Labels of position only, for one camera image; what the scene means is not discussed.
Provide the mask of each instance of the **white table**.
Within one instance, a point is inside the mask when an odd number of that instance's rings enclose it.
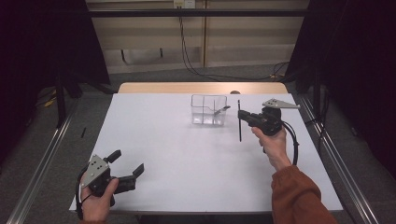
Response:
[[[130,175],[140,163],[146,171],[136,190],[115,196],[112,210],[135,214],[251,214],[271,212],[271,175],[258,139],[242,121],[239,142],[237,100],[241,109],[259,113],[271,98],[294,103],[290,94],[227,95],[224,126],[191,123],[191,94],[115,94],[92,154],[122,156],[111,174]],[[342,210],[332,183],[297,110],[282,109],[300,143],[299,168],[322,192],[331,210]],[[288,154],[292,144],[288,135]]]

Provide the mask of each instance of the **transparent box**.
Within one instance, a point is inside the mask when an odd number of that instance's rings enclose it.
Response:
[[[227,96],[197,95],[191,97],[192,123],[223,125],[226,115]]]

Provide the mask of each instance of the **black pen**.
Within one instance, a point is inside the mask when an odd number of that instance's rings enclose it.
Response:
[[[240,104],[240,101],[238,100],[238,113],[239,113],[239,110],[241,110],[241,104]],[[241,119],[239,120],[239,142],[242,142]]]

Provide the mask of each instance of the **aluminum rail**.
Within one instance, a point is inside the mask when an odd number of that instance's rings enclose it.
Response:
[[[306,110],[309,118],[314,119],[315,115],[312,111],[313,106],[306,96],[302,96],[302,105],[303,108]],[[315,122],[314,124],[318,135],[320,135],[320,131],[322,130],[321,128],[323,127],[322,123]],[[352,174],[347,169],[346,164],[341,158],[341,155],[339,154],[337,148],[335,147],[335,144],[332,142],[332,139],[330,138],[326,130],[323,131],[322,142],[326,148],[327,153],[330,156],[330,159],[332,160],[332,163],[335,166],[335,169],[340,175],[344,186],[346,187],[346,190],[348,191],[353,203],[358,209],[358,212],[360,213],[364,223],[379,223],[369,202],[356,184],[355,179],[352,177]]]
[[[26,216],[30,210],[30,207],[35,200],[35,196],[37,195],[38,191],[40,190],[41,184],[46,176],[48,169],[50,167],[50,163],[52,162],[53,157],[58,150],[59,145],[64,138],[64,134],[67,131],[67,128],[70,124],[71,118],[73,114],[76,112],[79,100],[76,100],[70,109],[69,115],[66,117],[63,125],[55,130],[54,135],[47,147],[46,152],[44,153],[43,158],[41,159],[40,163],[38,164],[37,168],[35,169],[35,173],[33,174],[32,178],[29,181],[28,186],[26,187],[24,193],[20,197],[15,206],[14,210],[12,211],[7,224],[22,224],[26,219]]]
[[[91,17],[305,17],[331,14],[307,9],[94,9]]]

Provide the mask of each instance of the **electrical cable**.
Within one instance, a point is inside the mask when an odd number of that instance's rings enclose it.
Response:
[[[290,133],[291,139],[293,140],[293,148],[294,148],[294,155],[293,155],[293,165],[297,165],[297,160],[298,160],[298,146],[299,143],[297,142],[297,135],[294,131],[294,129],[291,127],[290,124],[288,124],[286,121],[283,121],[283,127]]]
[[[83,199],[83,200],[81,201],[81,204],[83,204],[83,203],[84,203],[88,198],[90,198],[92,195],[93,195],[93,192],[90,193],[87,197],[85,197],[85,199]]]
[[[329,92],[326,89],[324,92],[323,107],[321,109],[320,119],[319,119],[319,120],[321,120],[321,123],[322,123],[321,128],[319,126],[320,133],[319,133],[319,138],[318,138],[318,154],[319,154],[319,157],[321,160],[322,160],[322,158],[321,158],[321,139],[323,138],[323,134],[326,129],[326,116],[327,116],[327,111],[329,110],[329,103],[330,103]]]
[[[82,220],[84,218],[84,216],[82,214],[82,203],[79,201],[79,183],[80,183],[81,178],[84,175],[84,173],[88,170],[88,165],[89,164],[87,163],[87,165],[85,165],[84,168],[82,168],[82,170],[80,171],[80,173],[78,175],[77,183],[76,183],[76,212],[77,212],[78,218],[80,220]]]
[[[242,80],[249,80],[249,81],[260,81],[260,80],[265,80],[265,79],[268,79],[268,78],[272,77],[272,76],[267,76],[267,77],[257,77],[257,78],[253,77],[253,78],[250,78],[250,77],[230,77],[230,76],[223,76],[223,75],[211,75],[211,74],[205,74],[204,75],[204,74],[200,74],[191,65],[189,54],[187,53],[186,41],[185,41],[185,38],[184,38],[184,25],[183,25],[182,17],[179,17],[179,23],[180,23],[180,36],[181,36],[181,49],[182,49],[182,55],[183,55],[183,62],[184,62],[185,67],[187,68],[187,70],[189,72],[191,72],[192,74],[195,74],[195,75],[200,76],[200,77],[206,77],[206,78],[212,79],[212,80],[217,81],[217,82],[220,82],[220,80],[215,79],[213,77],[227,77],[227,78],[235,78],[235,79],[242,79]]]
[[[285,64],[288,64],[289,62],[283,62],[283,63],[277,63],[276,65],[274,65],[273,67],[273,76],[274,76],[274,82],[276,82],[276,73],[279,72],[279,70],[285,66]]]

